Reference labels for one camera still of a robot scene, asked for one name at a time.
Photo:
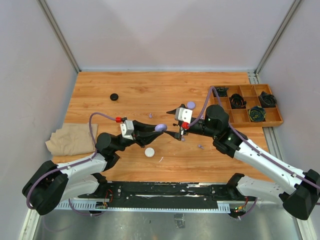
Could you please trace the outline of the white earbud charging case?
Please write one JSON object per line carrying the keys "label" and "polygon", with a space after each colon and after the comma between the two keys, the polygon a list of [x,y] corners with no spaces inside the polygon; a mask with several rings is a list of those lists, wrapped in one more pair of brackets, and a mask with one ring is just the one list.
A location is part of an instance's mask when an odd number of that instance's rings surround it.
{"label": "white earbud charging case", "polygon": [[155,155],[155,150],[152,147],[148,147],[145,149],[144,154],[148,158],[152,158]]}

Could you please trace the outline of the black earbud charging case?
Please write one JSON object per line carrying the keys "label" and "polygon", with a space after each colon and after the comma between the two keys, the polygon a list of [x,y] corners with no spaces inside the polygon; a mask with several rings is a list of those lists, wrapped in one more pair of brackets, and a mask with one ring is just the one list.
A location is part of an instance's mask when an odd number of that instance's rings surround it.
{"label": "black earbud charging case", "polygon": [[119,95],[117,93],[112,93],[109,98],[111,101],[117,101],[119,99]]}

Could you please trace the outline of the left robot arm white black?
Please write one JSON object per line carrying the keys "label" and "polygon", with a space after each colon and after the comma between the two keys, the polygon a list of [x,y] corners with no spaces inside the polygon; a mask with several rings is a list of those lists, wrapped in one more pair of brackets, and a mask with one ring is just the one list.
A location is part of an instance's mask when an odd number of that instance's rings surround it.
{"label": "left robot arm white black", "polygon": [[99,174],[117,163],[118,151],[123,152],[134,144],[144,148],[163,134],[155,128],[155,125],[125,120],[119,135],[107,132],[98,135],[93,154],[67,163],[44,162],[22,189],[27,207],[43,216],[66,199],[86,194],[103,197],[107,185]]}

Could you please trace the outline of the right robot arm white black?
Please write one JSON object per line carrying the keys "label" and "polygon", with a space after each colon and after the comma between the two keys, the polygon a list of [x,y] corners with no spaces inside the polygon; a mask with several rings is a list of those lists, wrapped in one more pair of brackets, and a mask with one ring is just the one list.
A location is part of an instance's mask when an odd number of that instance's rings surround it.
{"label": "right robot arm white black", "polygon": [[220,153],[237,159],[259,170],[273,183],[256,180],[237,173],[226,188],[227,196],[238,200],[242,196],[256,197],[283,206],[293,217],[307,220],[320,198],[320,175],[313,169],[288,165],[260,148],[229,123],[229,115],[217,104],[205,110],[204,119],[193,117],[192,110],[184,104],[169,111],[179,126],[178,132],[168,134],[177,140],[183,135],[196,134],[213,139]]}

